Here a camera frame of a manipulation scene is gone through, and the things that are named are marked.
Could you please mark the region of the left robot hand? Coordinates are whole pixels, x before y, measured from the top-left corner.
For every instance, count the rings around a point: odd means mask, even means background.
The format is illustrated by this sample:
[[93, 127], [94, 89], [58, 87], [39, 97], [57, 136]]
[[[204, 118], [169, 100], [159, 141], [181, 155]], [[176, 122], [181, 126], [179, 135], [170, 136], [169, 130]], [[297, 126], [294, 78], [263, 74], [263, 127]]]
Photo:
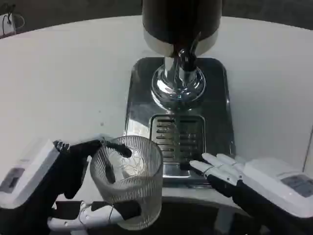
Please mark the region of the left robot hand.
[[135, 200], [118, 203], [81, 202], [73, 218], [61, 218], [63, 194], [72, 199], [82, 186], [87, 159], [101, 148], [117, 151], [129, 158], [124, 144], [97, 137], [76, 144], [39, 141], [13, 165], [0, 180], [0, 232], [3, 235], [47, 235], [69, 232], [85, 235], [88, 230], [117, 224], [141, 215]]

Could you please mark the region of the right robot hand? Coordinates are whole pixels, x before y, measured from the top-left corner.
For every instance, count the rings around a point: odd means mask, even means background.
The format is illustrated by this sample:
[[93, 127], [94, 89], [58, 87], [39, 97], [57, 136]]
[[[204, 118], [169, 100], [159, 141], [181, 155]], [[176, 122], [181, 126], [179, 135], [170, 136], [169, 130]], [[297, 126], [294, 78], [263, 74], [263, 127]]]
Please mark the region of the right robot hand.
[[225, 154], [201, 157], [189, 162], [192, 169], [270, 231], [313, 233], [313, 180], [306, 173], [276, 158], [243, 163]]

